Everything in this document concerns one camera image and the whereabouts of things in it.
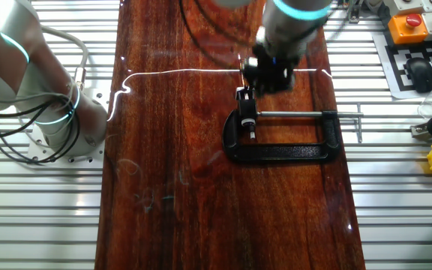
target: red emergency stop button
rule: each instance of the red emergency stop button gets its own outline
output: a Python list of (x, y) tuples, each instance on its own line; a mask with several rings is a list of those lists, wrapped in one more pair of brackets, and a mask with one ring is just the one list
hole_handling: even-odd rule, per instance
[(408, 28), (415, 28), (417, 26), (421, 25), (421, 17), (418, 14), (410, 14), (408, 16), (406, 16), (406, 26)]

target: black computer mouse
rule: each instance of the black computer mouse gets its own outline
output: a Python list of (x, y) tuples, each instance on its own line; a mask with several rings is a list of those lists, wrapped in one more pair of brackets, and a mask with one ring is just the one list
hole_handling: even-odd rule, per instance
[(412, 84), (418, 93), (428, 93), (432, 89), (432, 66), (429, 61), (421, 58), (411, 58), (406, 62), (406, 68)]

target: robotic arm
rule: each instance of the robotic arm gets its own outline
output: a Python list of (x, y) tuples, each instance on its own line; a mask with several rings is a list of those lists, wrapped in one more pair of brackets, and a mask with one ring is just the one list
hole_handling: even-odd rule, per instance
[[(73, 138), (75, 144), (68, 149), (69, 156), (89, 153), (104, 140), (106, 132), (106, 110), (83, 94), (85, 63), (83, 59), (76, 77), (71, 78), (44, 40), (31, 3), (0, 0), (0, 110), (14, 105), (26, 111), (54, 97), (70, 101), (73, 109), (55, 103), (35, 122), (55, 151), (68, 137)], [(76, 125), (80, 128), (79, 136)]]
[[(251, 0), (215, 0), (226, 8)], [(254, 58), (244, 60), (243, 75), (256, 96), (291, 89), (293, 69), (305, 54), (308, 42), (326, 22), (331, 0), (268, 0), (262, 26), (253, 47)]]

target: glossy wood surface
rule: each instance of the glossy wood surface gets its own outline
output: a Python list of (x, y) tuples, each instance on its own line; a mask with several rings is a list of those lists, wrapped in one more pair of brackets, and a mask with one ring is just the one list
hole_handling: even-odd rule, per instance
[[(251, 54), (218, 34), (193, 0), (183, 4), (216, 59), (236, 66), (238, 54)], [(221, 10), (201, 1), (222, 29), (250, 44), (263, 4)], [(180, 70), (187, 68), (204, 71)], [(96, 269), (364, 269), (344, 153), (325, 165), (229, 162), (221, 132), (242, 82), (220, 69), (194, 46), (177, 0), (121, 1)], [(151, 73), (158, 71), (171, 72)], [(333, 110), (329, 74), (319, 32), (293, 91), (258, 107)], [(260, 143), (319, 141), (311, 119), (264, 119), (256, 131)]]

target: checkerboard calibration pattern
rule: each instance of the checkerboard calibration pattern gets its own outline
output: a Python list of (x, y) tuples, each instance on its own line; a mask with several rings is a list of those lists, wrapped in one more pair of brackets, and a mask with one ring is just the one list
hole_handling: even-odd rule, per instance
[(413, 81), (407, 70), (406, 62), (409, 59), (420, 57), (428, 60), (432, 66), (432, 46), (411, 46), (406, 49), (391, 49), (386, 47), (386, 50), (400, 91), (415, 90)]

